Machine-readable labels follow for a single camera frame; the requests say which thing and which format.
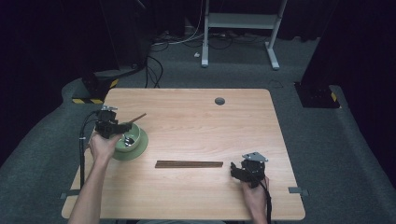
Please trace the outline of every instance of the green plate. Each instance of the green plate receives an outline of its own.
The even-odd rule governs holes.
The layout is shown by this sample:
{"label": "green plate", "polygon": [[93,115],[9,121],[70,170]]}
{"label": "green plate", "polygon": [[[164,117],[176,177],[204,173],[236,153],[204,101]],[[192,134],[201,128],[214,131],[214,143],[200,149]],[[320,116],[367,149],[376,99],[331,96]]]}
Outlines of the green plate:
{"label": "green plate", "polygon": [[140,129],[140,141],[139,144],[131,151],[128,152],[121,152],[116,151],[114,152],[113,158],[117,161],[130,161],[138,156],[140,156],[148,147],[149,144],[149,137],[143,129]]}

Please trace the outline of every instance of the yellow and black tape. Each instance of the yellow and black tape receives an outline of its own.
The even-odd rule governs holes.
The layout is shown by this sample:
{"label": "yellow and black tape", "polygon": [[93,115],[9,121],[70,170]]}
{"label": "yellow and black tape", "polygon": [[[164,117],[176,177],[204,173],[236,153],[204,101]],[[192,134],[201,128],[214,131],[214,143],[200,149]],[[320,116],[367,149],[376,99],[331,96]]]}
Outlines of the yellow and black tape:
{"label": "yellow and black tape", "polygon": [[103,100],[101,99],[73,99],[73,103],[75,104],[97,104],[100,105],[103,103]]}
{"label": "yellow and black tape", "polygon": [[[108,89],[111,90],[117,86],[119,83],[118,79],[113,80],[110,85],[108,86]],[[105,99],[98,99],[98,98],[81,98],[81,97],[76,97],[72,99],[73,103],[75,104],[97,104],[101,105],[104,102]]]}
{"label": "yellow and black tape", "polygon": [[334,102],[337,102],[337,96],[335,95],[334,92],[332,92],[332,100],[333,100]]}

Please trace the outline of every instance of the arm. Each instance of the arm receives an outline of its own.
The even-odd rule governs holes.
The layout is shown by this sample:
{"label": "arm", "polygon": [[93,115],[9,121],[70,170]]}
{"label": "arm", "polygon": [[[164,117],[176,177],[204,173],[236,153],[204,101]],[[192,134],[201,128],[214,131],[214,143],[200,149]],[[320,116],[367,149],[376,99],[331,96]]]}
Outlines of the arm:
{"label": "arm", "polygon": [[[265,182],[262,181],[262,183],[264,186],[269,188],[268,177],[265,177]],[[249,184],[250,183],[247,182],[241,182],[247,210],[249,211],[254,224],[268,224],[267,215],[265,214],[267,199],[264,189],[261,186],[251,189]]]}
{"label": "arm", "polygon": [[99,223],[105,173],[120,138],[120,134],[105,139],[99,133],[93,133],[90,143],[93,166],[78,195],[68,223]]}

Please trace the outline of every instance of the metal bracket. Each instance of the metal bracket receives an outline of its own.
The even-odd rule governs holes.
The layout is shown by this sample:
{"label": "metal bracket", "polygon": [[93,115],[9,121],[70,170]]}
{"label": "metal bracket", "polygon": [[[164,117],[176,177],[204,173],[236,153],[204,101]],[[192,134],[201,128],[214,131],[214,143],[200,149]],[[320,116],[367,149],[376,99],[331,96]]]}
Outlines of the metal bracket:
{"label": "metal bracket", "polygon": [[79,195],[80,189],[70,189],[67,192],[62,192],[61,196],[59,197],[60,199],[66,199],[69,196],[76,196]]}
{"label": "metal bracket", "polygon": [[242,157],[249,161],[268,161],[268,159],[265,158],[259,152],[248,153],[248,154],[242,155]]}
{"label": "metal bracket", "polygon": [[289,187],[289,193],[298,193],[302,197],[309,196],[309,192],[307,189],[301,189],[301,188],[297,188],[297,187]]}
{"label": "metal bracket", "polygon": [[117,108],[110,105],[103,105],[102,110],[117,110]]}

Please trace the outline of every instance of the gray carpet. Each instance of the gray carpet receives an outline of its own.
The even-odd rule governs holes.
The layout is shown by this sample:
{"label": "gray carpet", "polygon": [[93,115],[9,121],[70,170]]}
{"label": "gray carpet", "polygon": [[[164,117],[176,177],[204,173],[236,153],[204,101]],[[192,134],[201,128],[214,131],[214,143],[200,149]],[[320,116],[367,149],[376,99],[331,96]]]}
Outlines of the gray carpet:
{"label": "gray carpet", "polygon": [[[296,223],[396,223],[395,189],[361,136],[342,90],[331,86],[342,108],[301,106],[293,82],[301,80],[317,41],[277,40],[280,70],[273,71],[262,38],[254,43],[249,39],[234,41],[227,49],[210,49],[207,68],[194,57],[201,48],[178,44],[151,52],[163,65],[160,87],[268,89],[297,183],[309,191],[303,197],[306,217]],[[210,44],[222,48],[227,41]],[[160,66],[153,60],[148,65],[158,77]],[[21,140],[1,167],[0,223],[66,223],[60,194],[68,190],[78,169],[79,129],[84,117],[100,108],[71,103],[78,83],[64,87],[64,103]],[[141,71],[120,78],[117,88],[143,88],[145,83],[146,73]],[[153,86],[149,79],[148,87]]]}

